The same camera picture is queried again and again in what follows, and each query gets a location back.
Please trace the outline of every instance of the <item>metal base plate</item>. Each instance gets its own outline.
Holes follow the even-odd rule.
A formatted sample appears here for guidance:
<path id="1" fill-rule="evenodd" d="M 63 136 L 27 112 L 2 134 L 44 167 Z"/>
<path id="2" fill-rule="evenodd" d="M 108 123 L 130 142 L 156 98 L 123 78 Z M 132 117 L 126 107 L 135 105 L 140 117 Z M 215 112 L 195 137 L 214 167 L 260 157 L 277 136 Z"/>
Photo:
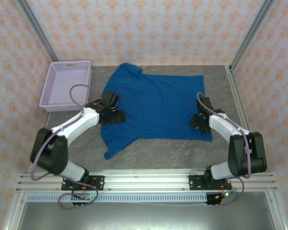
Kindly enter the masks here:
<path id="1" fill-rule="evenodd" d="M 105 177 L 104 176 L 89 176 L 89 181 L 92 182 L 92 186 L 95 187 L 98 191 L 104 190 L 104 183 L 105 183 Z M 81 186 L 78 184 L 74 184 L 69 180 L 63 179 L 62 182 L 62 188 L 63 191 L 76 191 L 76 190 L 82 190 Z M 93 190 L 92 188 L 88 187 L 86 188 L 87 191 Z"/>
<path id="2" fill-rule="evenodd" d="M 215 180 L 211 187 L 209 188 L 206 184 L 206 180 L 203 175 L 189 175 L 189 186 L 190 190 L 230 190 L 231 184 L 229 185 L 227 181 Z"/>

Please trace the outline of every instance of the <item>purple plastic basket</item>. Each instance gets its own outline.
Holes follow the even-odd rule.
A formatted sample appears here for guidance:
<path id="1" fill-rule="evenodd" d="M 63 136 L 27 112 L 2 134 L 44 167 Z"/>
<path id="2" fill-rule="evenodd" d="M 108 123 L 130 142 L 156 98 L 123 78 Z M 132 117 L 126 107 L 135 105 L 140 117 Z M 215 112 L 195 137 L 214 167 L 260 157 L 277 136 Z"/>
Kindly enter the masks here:
<path id="1" fill-rule="evenodd" d="M 89 60 L 51 62 L 39 106 L 48 112 L 79 110 L 70 99 L 69 90 L 76 84 L 90 85 L 91 77 Z M 89 88 L 78 86 L 72 90 L 72 95 L 76 102 L 85 105 L 89 92 Z"/>

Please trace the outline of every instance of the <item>floral wallpaper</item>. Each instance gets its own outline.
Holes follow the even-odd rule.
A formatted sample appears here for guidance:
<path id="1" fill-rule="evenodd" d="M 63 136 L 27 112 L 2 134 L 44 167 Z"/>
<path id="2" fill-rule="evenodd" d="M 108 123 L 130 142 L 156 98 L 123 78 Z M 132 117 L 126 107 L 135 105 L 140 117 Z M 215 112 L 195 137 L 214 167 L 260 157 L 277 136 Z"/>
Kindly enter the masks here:
<path id="1" fill-rule="evenodd" d="M 49 63 L 16 1 L 0 0 L 0 230 L 46 118 L 38 103 Z"/>
<path id="2" fill-rule="evenodd" d="M 275 1 L 235 78 L 249 124 L 264 136 L 268 170 L 277 173 L 288 204 L 288 0 Z"/>
<path id="3" fill-rule="evenodd" d="M 264 0 L 28 0 L 59 60 L 229 65 Z"/>

